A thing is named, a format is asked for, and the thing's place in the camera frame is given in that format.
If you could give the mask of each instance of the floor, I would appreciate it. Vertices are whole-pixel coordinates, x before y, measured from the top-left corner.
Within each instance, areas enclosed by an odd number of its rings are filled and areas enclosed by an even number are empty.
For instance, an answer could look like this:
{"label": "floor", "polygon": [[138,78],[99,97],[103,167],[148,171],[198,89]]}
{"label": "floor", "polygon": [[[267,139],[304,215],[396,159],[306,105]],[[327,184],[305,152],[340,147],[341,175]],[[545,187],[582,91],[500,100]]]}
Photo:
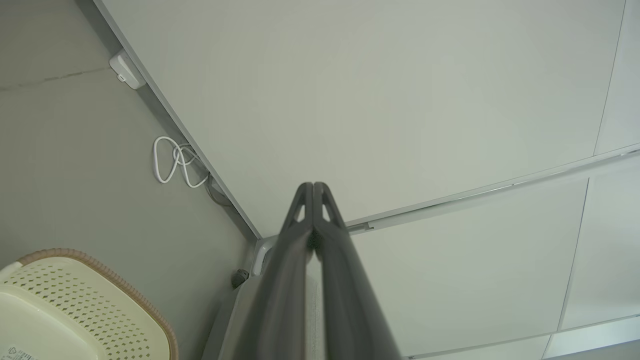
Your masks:
{"label": "floor", "polygon": [[[0,3],[0,267],[87,252],[162,312],[181,359],[199,359],[252,242],[204,188],[154,179],[154,139],[182,135],[147,86],[117,80],[119,48],[90,0]],[[160,158],[168,171],[168,145]]]}

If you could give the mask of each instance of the laundry basket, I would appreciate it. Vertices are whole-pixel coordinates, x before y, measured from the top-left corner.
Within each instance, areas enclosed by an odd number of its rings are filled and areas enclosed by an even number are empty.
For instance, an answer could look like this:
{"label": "laundry basket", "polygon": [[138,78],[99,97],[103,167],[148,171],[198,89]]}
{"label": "laundry basket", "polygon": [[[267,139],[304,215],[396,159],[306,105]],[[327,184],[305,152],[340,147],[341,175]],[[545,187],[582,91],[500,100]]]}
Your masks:
{"label": "laundry basket", "polygon": [[0,270],[1,360],[178,360],[166,320],[83,252],[34,252]]}

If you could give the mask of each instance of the white panel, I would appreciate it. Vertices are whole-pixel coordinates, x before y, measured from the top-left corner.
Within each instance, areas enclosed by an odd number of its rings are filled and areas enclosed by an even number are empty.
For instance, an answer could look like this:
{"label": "white panel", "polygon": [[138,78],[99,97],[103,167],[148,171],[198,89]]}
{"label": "white panel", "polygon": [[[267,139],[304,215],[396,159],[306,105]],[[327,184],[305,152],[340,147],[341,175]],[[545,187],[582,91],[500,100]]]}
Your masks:
{"label": "white panel", "polygon": [[355,235],[403,355],[553,332],[586,180]]}
{"label": "white panel", "polygon": [[624,0],[102,0],[263,236],[593,154]]}
{"label": "white panel", "polygon": [[545,359],[640,339],[640,318],[583,327],[551,335]]}
{"label": "white panel", "polygon": [[596,153],[640,143],[640,0],[627,0]]}
{"label": "white panel", "polygon": [[540,360],[549,335],[491,347],[429,357],[429,360]]}
{"label": "white panel", "polygon": [[592,177],[563,329],[640,314],[640,163]]}

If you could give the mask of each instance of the white plastic device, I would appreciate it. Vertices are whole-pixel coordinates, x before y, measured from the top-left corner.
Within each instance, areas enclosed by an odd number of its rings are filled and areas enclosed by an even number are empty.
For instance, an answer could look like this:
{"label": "white plastic device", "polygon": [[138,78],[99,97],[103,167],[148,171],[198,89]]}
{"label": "white plastic device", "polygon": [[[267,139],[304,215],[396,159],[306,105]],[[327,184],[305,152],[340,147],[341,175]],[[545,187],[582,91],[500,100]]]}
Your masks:
{"label": "white plastic device", "polygon": [[109,65],[118,74],[118,80],[127,83],[134,90],[147,83],[124,49],[109,60]]}

